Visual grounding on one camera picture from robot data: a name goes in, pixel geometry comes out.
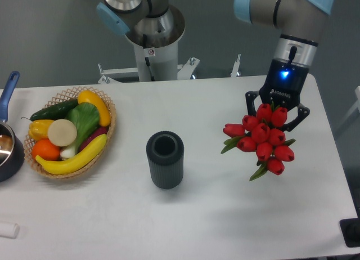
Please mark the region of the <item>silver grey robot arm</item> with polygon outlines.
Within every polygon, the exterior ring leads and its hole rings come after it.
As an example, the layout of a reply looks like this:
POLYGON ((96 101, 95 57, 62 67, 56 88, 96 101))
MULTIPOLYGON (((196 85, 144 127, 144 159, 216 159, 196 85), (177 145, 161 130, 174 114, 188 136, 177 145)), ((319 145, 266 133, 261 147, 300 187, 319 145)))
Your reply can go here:
MULTIPOLYGON (((250 24, 271 25, 281 31, 269 71, 258 91, 246 94, 247 111, 254 101, 297 109, 297 117, 284 124, 293 130, 308 115, 300 102, 334 0, 234 0, 235 16, 250 24)), ((190 79, 199 61, 178 65, 178 41, 185 32, 181 12, 169 0, 104 0, 96 8, 101 21, 115 34, 126 36, 134 47, 142 82, 190 79)))

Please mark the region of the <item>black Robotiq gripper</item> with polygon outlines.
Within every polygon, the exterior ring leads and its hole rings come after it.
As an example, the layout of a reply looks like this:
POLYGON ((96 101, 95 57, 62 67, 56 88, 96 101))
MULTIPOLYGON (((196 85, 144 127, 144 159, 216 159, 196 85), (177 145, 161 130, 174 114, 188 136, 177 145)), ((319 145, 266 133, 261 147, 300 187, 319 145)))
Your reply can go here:
POLYGON ((281 127, 281 131, 291 132, 310 114, 310 109, 300 103, 300 93, 308 72, 308 68, 272 60, 262 88, 245 93, 247 114, 256 116, 262 102, 274 103, 288 110, 297 107, 297 117, 281 127))

